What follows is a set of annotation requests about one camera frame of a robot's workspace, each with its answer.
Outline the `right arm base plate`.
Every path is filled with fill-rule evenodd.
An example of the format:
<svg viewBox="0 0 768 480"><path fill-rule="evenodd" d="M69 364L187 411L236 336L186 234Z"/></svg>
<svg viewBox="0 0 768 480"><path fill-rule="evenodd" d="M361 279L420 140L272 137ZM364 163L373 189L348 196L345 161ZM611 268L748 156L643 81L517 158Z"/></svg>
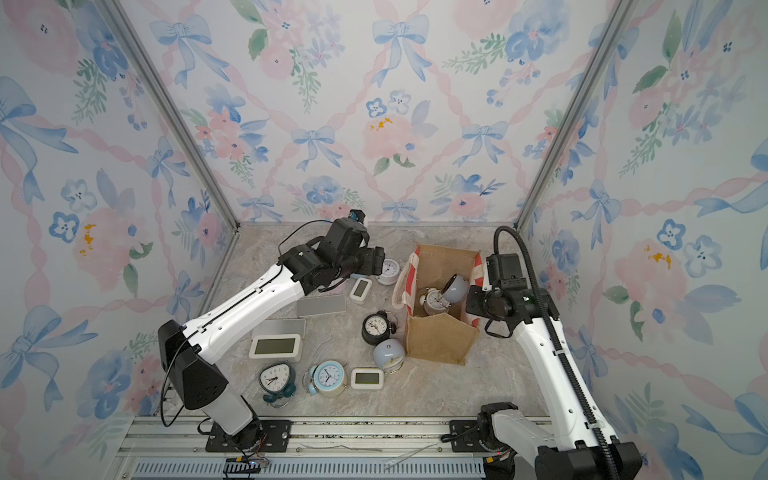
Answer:
<svg viewBox="0 0 768 480"><path fill-rule="evenodd" d="M451 420L449 432L441 437L454 453L492 452L498 449L491 426L485 421Z"/></svg>

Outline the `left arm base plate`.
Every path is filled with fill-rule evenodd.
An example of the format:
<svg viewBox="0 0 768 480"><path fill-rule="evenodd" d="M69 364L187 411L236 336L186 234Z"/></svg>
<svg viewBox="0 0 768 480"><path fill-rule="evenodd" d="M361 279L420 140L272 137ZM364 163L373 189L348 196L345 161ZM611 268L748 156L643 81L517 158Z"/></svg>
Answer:
<svg viewBox="0 0 768 480"><path fill-rule="evenodd" d="M286 453L293 422L256 420L238 434L229 435L214 423L206 434L208 453Z"/></svg>

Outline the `white round clock with legs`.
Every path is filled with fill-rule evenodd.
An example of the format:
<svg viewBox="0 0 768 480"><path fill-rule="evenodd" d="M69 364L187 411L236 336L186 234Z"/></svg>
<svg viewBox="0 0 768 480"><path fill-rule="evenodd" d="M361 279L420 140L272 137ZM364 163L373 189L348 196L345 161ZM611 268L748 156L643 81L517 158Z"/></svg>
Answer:
<svg viewBox="0 0 768 480"><path fill-rule="evenodd" d="M436 288L426 289L419 297L419 305L426 316L448 313L450 309L450 303L444 301L441 291Z"/></svg>

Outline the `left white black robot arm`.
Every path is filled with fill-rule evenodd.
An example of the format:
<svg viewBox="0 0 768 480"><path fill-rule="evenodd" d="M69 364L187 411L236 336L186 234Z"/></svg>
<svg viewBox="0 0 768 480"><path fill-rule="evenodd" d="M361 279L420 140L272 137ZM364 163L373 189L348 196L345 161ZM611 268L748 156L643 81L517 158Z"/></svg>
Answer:
<svg viewBox="0 0 768 480"><path fill-rule="evenodd" d="M326 292L351 275L379 275L385 252L369 245L365 213L352 209L327 233L280 251L275 264L251 285L198 318L169 320L158 330L163 385L188 410L201 410L230 435L257 430L259 420L217 366L241 338L278 310L315 291Z"/></svg>

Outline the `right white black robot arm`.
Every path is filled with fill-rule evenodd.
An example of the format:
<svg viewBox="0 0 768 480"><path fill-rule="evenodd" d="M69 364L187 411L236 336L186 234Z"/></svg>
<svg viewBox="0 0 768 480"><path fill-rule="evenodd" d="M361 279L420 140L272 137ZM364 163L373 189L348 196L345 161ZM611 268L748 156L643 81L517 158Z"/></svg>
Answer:
<svg viewBox="0 0 768 480"><path fill-rule="evenodd" d="M488 256L486 272L484 284L470 288L466 310L506 324L531 363L551 426L536 424L510 402L492 403L477 416L475 443L518 455L539 479L635 478L639 449L619 439L593 400L548 295L529 287L516 254Z"/></svg>

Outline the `light blue twin-bell clock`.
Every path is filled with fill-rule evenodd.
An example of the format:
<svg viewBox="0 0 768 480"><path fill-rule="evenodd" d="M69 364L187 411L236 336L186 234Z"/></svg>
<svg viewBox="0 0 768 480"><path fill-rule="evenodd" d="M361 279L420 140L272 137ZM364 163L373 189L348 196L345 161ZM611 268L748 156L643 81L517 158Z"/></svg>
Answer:
<svg viewBox="0 0 768 480"><path fill-rule="evenodd" d="M302 385L311 396L334 398L341 395L348 382L344 366L336 360L313 365L302 378Z"/></svg>

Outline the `grey blue oval clock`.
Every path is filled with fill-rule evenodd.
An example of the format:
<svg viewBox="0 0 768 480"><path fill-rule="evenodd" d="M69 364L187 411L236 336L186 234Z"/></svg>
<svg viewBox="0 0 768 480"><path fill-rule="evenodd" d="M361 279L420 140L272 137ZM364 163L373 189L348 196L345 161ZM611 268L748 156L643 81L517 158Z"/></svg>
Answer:
<svg viewBox="0 0 768 480"><path fill-rule="evenodd" d="M470 283L466 277L454 274L441 290L441 302L447 305L461 303L469 293Z"/></svg>

